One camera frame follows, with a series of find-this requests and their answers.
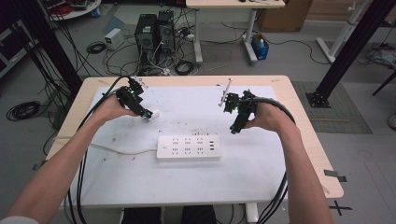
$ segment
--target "person's left arm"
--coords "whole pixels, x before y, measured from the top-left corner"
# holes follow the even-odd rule
[[[69,190],[82,157],[98,129],[123,115],[136,116],[122,108],[115,95],[106,99],[76,134],[35,174],[9,208],[6,217],[30,217],[49,223]]]

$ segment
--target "hand-mounted device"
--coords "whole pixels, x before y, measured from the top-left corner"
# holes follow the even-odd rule
[[[230,114],[233,113],[233,110],[238,110],[238,116],[236,116],[233,125],[230,127],[231,133],[241,132],[241,130],[247,124],[250,114],[256,114],[257,103],[267,103],[270,105],[275,105],[283,112],[285,112],[293,122],[295,122],[289,110],[280,102],[275,101],[274,99],[256,97],[256,95],[251,93],[250,90],[244,91],[244,95],[241,98],[239,98],[239,95],[236,93],[228,92],[228,89],[230,89],[231,83],[233,82],[232,78],[230,78],[229,80],[230,81],[227,85],[227,88],[224,91],[223,96],[221,97],[221,102],[219,106],[222,106],[222,103],[224,102],[224,112],[229,112]]]
[[[136,115],[143,119],[151,119],[153,112],[145,109],[140,102],[143,99],[139,96],[143,93],[142,86],[134,78],[129,78],[129,87],[123,86],[115,90],[117,99],[122,106],[128,106]]]

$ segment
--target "white power strip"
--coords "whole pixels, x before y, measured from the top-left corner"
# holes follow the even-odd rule
[[[218,161],[221,157],[218,135],[160,136],[159,161]]]

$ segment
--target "forearm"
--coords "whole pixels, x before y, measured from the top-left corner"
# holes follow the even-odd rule
[[[318,176],[306,154],[297,127],[279,134],[287,169],[290,222],[332,223],[332,215]]]
[[[100,119],[88,119],[69,142],[39,169],[6,217],[23,216],[39,223],[50,222],[73,181],[87,147],[103,124]]]

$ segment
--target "person's left hand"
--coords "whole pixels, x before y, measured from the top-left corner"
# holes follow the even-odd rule
[[[92,114],[92,117],[106,122],[124,115],[137,117],[137,115],[132,112],[132,110],[126,109],[120,105],[116,95],[111,95],[104,102],[102,102],[102,104]]]

